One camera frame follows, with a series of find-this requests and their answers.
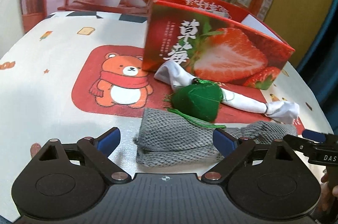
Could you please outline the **person left hand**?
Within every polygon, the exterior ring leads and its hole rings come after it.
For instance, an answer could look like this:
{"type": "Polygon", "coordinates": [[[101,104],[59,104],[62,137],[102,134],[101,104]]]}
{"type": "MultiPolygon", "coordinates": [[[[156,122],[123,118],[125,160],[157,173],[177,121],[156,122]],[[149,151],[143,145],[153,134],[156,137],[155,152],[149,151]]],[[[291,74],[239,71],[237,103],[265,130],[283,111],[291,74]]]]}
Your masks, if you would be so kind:
{"type": "Polygon", "coordinates": [[[30,147],[30,155],[33,158],[41,150],[41,145],[39,143],[33,143],[30,147]]]}

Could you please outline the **person right hand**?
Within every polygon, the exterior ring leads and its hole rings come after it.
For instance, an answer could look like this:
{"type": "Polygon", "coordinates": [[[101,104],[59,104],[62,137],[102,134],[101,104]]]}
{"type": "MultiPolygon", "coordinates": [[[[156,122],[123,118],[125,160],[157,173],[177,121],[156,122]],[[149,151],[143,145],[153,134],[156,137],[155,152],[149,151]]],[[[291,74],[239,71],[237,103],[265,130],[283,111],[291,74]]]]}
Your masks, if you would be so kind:
{"type": "Polygon", "coordinates": [[[319,203],[319,208],[327,212],[332,206],[334,197],[332,190],[328,186],[328,174],[325,172],[321,178],[321,198],[319,203]]]}

